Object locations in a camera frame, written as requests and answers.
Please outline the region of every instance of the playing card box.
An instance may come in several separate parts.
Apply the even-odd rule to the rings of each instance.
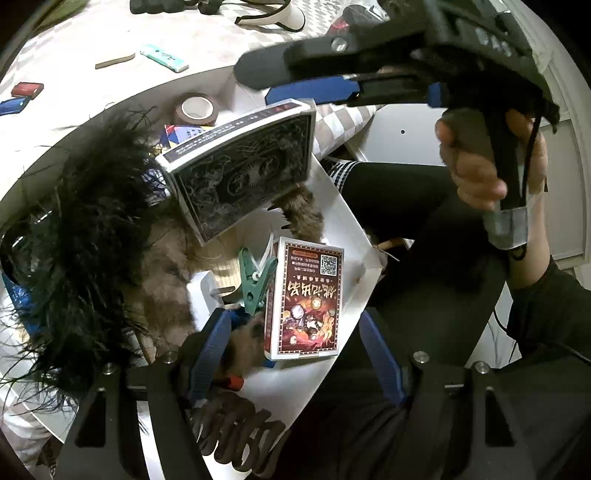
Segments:
[[[345,251],[280,237],[265,312],[271,360],[337,355]]]

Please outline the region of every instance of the tape roll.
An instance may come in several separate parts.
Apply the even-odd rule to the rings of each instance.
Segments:
[[[191,93],[183,97],[175,108],[177,125],[212,127],[219,110],[216,102],[204,93]]]

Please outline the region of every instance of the blue gripper pad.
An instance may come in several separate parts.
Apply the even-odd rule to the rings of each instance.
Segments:
[[[367,310],[364,310],[359,318],[359,334],[374,366],[384,397],[393,405],[400,406],[407,398],[403,388],[402,369]]]
[[[194,337],[195,342],[189,342],[186,347],[190,348],[191,351],[183,352],[189,353],[189,356],[197,355],[189,373],[189,392],[187,396],[191,405],[195,405],[198,400],[207,398],[207,391],[212,383],[213,374],[220,364],[222,354],[230,340],[231,331],[232,319],[230,312],[216,309],[209,317],[203,330],[191,335],[191,337]]]

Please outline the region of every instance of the metal bolt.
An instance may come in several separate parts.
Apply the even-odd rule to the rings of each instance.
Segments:
[[[173,364],[178,358],[178,353],[174,350],[169,350],[168,352],[162,354],[161,358],[165,364]]]
[[[481,375],[486,375],[491,371],[491,368],[488,366],[488,364],[482,361],[474,363],[474,369]]]
[[[105,368],[103,369],[103,373],[105,375],[110,375],[110,374],[114,373],[116,369],[117,369],[117,366],[115,364],[109,362],[108,364],[105,365]]]
[[[429,354],[419,350],[418,352],[413,353],[413,358],[419,364],[426,364],[429,361]]]
[[[335,37],[330,46],[332,47],[333,51],[342,52],[347,50],[349,44],[343,37]]]

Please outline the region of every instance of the black feather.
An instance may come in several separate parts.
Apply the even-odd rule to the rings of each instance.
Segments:
[[[107,362],[125,368],[134,355],[128,332],[142,327],[122,289],[136,284],[149,206],[164,192],[149,128],[143,113],[128,113],[94,132],[43,202],[48,215],[30,213],[12,251],[31,299],[18,314],[37,328],[21,351],[33,367],[16,380],[56,388],[57,406],[81,400]]]

